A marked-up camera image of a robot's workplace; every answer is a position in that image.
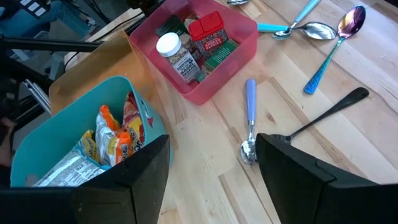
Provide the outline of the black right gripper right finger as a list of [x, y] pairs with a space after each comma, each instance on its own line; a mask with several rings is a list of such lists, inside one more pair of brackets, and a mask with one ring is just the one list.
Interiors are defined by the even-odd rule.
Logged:
[[267, 134], [256, 136], [262, 178], [281, 223], [315, 223], [325, 184], [335, 177], [319, 160]]

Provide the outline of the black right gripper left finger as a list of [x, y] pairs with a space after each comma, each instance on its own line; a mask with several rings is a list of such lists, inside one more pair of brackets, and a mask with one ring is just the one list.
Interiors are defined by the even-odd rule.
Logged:
[[164, 134], [123, 162], [117, 183], [131, 191], [136, 223], [157, 223], [169, 176], [170, 141]]

